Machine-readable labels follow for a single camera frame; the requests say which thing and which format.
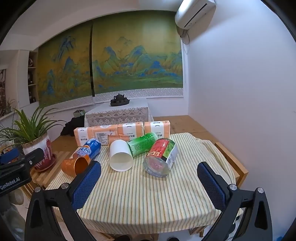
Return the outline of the green plastic cup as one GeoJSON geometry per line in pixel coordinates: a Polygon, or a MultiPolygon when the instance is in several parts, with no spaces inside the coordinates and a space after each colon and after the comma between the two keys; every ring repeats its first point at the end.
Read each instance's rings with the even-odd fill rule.
{"type": "Polygon", "coordinates": [[[151,149],[153,144],[159,139],[156,133],[146,133],[145,135],[127,142],[133,157],[141,155],[151,149]]]}

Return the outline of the blue label cup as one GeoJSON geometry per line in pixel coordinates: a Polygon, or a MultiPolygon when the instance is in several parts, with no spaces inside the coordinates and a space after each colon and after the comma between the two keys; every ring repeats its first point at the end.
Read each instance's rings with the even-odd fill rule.
{"type": "Polygon", "coordinates": [[[100,150],[101,142],[95,138],[91,138],[76,153],[79,157],[83,157],[90,162],[100,153],[100,150]]]}

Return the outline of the white paper cup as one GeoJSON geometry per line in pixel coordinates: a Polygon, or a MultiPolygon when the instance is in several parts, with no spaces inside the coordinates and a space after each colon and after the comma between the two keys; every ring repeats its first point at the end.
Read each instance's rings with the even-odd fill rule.
{"type": "Polygon", "coordinates": [[[128,143],[124,140],[115,140],[109,147],[109,166],[118,172],[132,168],[134,163],[128,143]]]}

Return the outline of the red green label cup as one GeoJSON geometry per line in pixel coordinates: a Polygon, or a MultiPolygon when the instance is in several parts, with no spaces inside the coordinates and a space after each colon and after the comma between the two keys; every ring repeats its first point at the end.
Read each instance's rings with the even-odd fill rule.
{"type": "Polygon", "coordinates": [[[177,144],[169,138],[160,138],[145,156],[144,169],[152,176],[165,178],[170,173],[177,155],[177,144]]]}

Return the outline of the wooden slatted tray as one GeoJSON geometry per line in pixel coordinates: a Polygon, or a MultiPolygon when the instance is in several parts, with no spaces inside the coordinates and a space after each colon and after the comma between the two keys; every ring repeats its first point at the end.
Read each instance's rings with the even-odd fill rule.
{"type": "Polygon", "coordinates": [[[56,157],[55,163],[52,164],[48,169],[42,172],[36,171],[35,168],[31,170],[30,174],[32,177],[32,181],[29,183],[29,185],[33,189],[37,186],[47,188],[50,182],[55,178],[55,176],[61,170],[61,164],[63,160],[71,156],[71,153],[67,151],[54,152],[54,154],[56,157]]]}

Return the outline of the potted green plant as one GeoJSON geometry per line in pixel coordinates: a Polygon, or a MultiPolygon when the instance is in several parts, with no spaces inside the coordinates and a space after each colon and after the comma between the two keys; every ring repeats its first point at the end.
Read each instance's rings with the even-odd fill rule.
{"type": "Polygon", "coordinates": [[[12,126],[1,126],[1,145],[6,144],[3,150],[20,146],[26,155],[37,148],[42,149],[44,157],[34,166],[37,172],[45,171],[55,163],[48,130],[54,126],[61,126],[64,122],[49,118],[47,114],[50,111],[52,109],[44,111],[43,108],[38,107],[28,117],[24,110],[15,109],[18,117],[13,121],[12,126]]]}

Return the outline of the orange tissue pack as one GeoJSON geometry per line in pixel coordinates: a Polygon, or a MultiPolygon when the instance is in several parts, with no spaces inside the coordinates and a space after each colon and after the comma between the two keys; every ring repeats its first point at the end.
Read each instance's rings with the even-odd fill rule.
{"type": "Polygon", "coordinates": [[[144,122],[145,133],[156,133],[159,138],[169,138],[171,123],[169,120],[144,122]]]}
{"type": "Polygon", "coordinates": [[[144,123],[121,123],[117,125],[117,133],[119,135],[128,136],[130,140],[144,135],[144,123]]]}
{"type": "Polygon", "coordinates": [[[117,125],[102,125],[93,127],[94,138],[101,143],[102,146],[108,145],[108,136],[117,135],[117,125]]]}
{"type": "Polygon", "coordinates": [[[89,139],[94,138],[93,127],[76,128],[75,140],[78,146],[83,146],[89,139]]]}

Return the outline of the black bag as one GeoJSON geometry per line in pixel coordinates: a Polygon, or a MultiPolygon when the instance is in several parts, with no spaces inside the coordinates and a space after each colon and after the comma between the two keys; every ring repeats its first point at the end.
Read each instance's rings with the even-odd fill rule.
{"type": "Polygon", "coordinates": [[[74,130],[76,128],[82,128],[84,127],[84,120],[85,116],[82,115],[80,117],[72,118],[69,122],[65,124],[63,127],[60,135],[61,136],[71,136],[74,137],[74,130]]]}

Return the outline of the striped yellow tablecloth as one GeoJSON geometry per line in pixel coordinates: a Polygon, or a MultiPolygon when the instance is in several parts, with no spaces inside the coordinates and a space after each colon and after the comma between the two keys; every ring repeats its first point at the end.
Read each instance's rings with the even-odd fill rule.
{"type": "Polygon", "coordinates": [[[109,166],[109,149],[97,156],[101,176],[78,214],[92,230],[110,234],[155,234],[212,225],[220,211],[215,209],[197,177],[197,166],[207,162],[231,184],[235,175],[226,158],[209,140],[190,133],[175,133],[177,159],[165,178],[148,174],[144,155],[135,158],[125,172],[109,166]]]}

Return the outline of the wooden shelf unit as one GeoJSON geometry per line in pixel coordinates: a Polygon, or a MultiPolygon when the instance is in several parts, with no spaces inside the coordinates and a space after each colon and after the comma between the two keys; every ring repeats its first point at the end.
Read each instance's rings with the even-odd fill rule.
{"type": "Polygon", "coordinates": [[[29,102],[33,104],[38,101],[38,91],[37,91],[37,60],[38,52],[30,51],[28,58],[28,92],[29,92],[29,102]]]}

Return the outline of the dark teapot set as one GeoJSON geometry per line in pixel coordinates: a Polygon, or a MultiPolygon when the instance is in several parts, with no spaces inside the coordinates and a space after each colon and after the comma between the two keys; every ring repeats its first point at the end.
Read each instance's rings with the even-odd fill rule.
{"type": "Polygon", "coordinates": [[[113,97],[113,99],[110,100],[110,105],[115,107],[115,106],[122,106],[122,105],[127,105],[130,103],[130,100],[125,97],[124,94],[118,94],[113,97]]]}

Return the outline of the green landscape painting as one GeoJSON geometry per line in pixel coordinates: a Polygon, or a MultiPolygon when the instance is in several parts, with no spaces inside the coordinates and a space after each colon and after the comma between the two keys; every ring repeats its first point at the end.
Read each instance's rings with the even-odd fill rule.
{"type": "Polygon", "coordinates": [[[102,16],[56,35],[38,49],[41,106],[64,108],[128,98],[183,95],[181,41],[171,11],[102,16]]]}

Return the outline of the white air conditioner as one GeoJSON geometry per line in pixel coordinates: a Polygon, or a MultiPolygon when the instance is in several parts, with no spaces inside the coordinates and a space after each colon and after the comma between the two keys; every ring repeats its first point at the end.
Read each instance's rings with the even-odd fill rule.
{"type": "Polygon", "coordinates": [[[183,0],[175,15],[176,25],[188,30],[216,6],[213,0],[183,0]]]}

